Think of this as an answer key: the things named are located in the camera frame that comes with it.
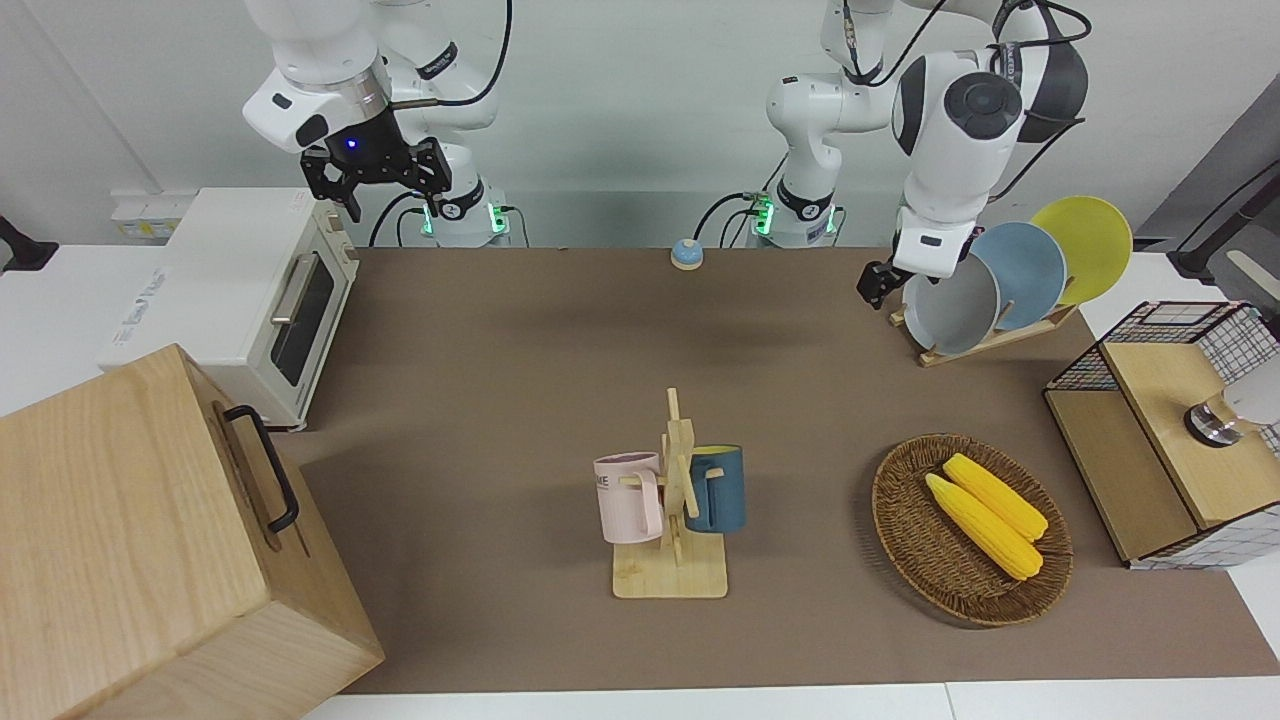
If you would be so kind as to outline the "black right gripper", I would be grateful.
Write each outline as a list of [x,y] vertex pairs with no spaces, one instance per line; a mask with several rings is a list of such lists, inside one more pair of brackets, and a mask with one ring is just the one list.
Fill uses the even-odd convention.
[[353,223],[360,223],[364,214],[356,197],[360,184],[404,186],[424,196],[433,218],[442,214],[453,187],[439,138],[429,135],[410,143],[393,106],[305,149],[300,167],[315,197],[332,200]]

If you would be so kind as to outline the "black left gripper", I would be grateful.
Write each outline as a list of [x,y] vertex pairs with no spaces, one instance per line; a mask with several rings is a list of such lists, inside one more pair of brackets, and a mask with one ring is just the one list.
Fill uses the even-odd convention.
[[905,288],[902,272],[887,261],[868,263],[856,282],[860,297],[868,305],[884,304],[887,313],[896,313],[901,309]]

